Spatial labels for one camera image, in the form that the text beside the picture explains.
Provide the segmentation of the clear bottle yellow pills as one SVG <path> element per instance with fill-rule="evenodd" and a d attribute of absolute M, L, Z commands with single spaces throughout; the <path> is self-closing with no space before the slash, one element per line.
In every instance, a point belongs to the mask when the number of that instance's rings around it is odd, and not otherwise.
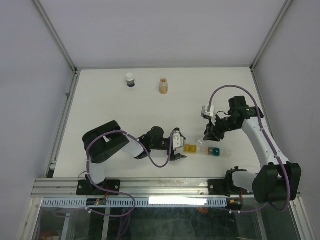
<path fill-rule="evenodd" d="M 168 80 L 166 78 L 161 78 L 159 81 L 159 92 L 163 95 L 168 93 Z"/>

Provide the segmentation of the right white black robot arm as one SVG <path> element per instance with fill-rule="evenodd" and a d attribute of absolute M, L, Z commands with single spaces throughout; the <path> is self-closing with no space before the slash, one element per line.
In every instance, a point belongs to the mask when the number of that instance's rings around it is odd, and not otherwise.
<path fill-rule="evenodd" d="M 201 116 L 208 120 L 203 139 L 219 142 L 227 132 L 242 130 L 255 150 L 261 169 L 251 173 L 236 166 L 226 172 L 224 180 L 214 184 L 214 190 L 225 196 L 246 190 L 261 204 L 295 200 L 302 175 L 300 165 L 291 163 L 279 149 L 258 107 L 248 106 L 244 96 L 235 96 L 228 103 L 228 115 L 224 118 L 215 113 L 213 106 L 202 107 Z"/>

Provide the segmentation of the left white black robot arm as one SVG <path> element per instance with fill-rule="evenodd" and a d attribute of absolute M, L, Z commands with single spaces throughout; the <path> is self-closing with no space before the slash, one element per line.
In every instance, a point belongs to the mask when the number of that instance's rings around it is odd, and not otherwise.
<path fill-rule="evenodd" d="M 161 127 L 154 126 L 146 134 L 136 138 L 122 130 L 115 120 L 99 126 L 82 137 L 87 159 L 87 188 L 96 195 L 103 192 L 106 162 L 119 151 L 131 155 L 136 160 L 149 158 L 156 168 L 161 169 L 170 162 L 186 158 L 181 153 L 175 153 L 177 149 L 185 147 L 185 140 L 178 127 L 172 130 L 169 137 L 164 137 L 164 130 Z M 152 159 L 153 150 L 167 153 L 164 164 L 159 165 Z"/>

